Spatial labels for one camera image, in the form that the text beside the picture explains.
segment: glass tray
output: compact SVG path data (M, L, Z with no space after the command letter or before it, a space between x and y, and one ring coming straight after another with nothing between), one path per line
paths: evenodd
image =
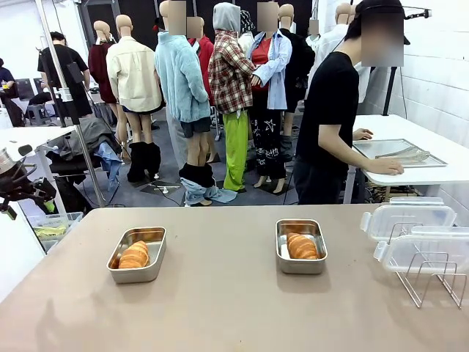
M410 143L406 139L382 139L382 140L371 140L371 141L356 141L353 142L358 152L368 159L375 159L379 155L396 153L401 150L413 147L423 152L423 150L416 145ZM402 160L403 167L442 167L448 165L444 161L430 154L428 158L423 161L410 161Z

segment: croissant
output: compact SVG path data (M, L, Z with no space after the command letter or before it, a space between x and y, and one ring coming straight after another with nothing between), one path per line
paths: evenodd
M135 242L122 253L119 269L143 268L148 261L148 247L145 242Z
M289 233L287 246L292 259L317 259L318 257L316 244L303 235Z

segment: plaid shirt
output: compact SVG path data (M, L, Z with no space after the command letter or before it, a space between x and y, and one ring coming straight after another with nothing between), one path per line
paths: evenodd
M237 43L237 32L216 30L208 65L210 89L222 114L252 106L251 74L256 69Z

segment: mannequin hand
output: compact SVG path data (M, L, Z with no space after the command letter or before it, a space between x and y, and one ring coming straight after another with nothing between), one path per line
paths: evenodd
M368 160L366 171L381 175L400 175L404 173L401 162L395 158L379 158Z
M257 77L256 75L252 75L251 77L251 85L253 86L259 86L261 84L261 79Z
M373 132L370 130L367 130L366 128L359 128L355 132L353 132L353 140L354 141L359 141L361 139L364 139L368 141L369 139L373 138Z

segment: gray hood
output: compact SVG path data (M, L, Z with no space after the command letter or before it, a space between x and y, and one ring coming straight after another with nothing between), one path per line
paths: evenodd
M225 31L241 30L240 20L241 7L221 2L213 7L213 28Z

